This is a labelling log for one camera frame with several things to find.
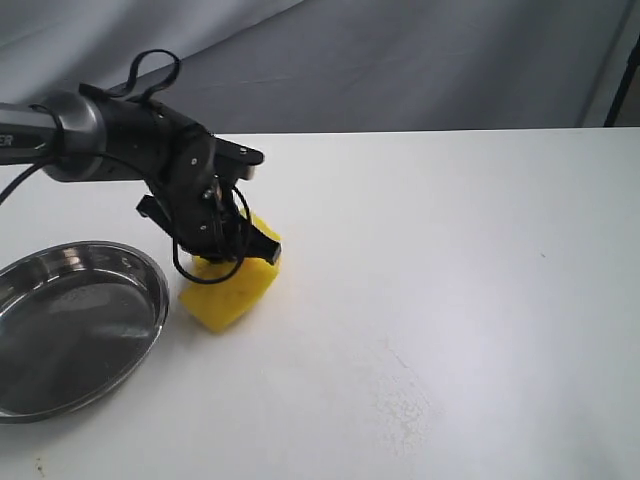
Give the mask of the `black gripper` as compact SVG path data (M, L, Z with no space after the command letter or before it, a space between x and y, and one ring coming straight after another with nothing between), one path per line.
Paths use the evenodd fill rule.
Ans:
M214 263L232 261L240 255L245 224L234 201L236 183L215 175L203 184L172 188L149 176L150 194L141 198L136 210L184 251ZM264 222L253 222L245 257L276 265L281 252L279 235Z

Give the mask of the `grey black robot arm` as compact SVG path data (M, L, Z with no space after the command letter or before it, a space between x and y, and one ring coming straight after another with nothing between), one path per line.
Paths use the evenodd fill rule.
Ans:
M184 251L209 260L275 263L278 241L249 217L236 184L252 177L262 152L215 136L198 121L155 100L181 70L133 92L145 58L132 61L119 88L82 83L37 104L1 106L1 162L40 164L59 182L144 181L138 212Z

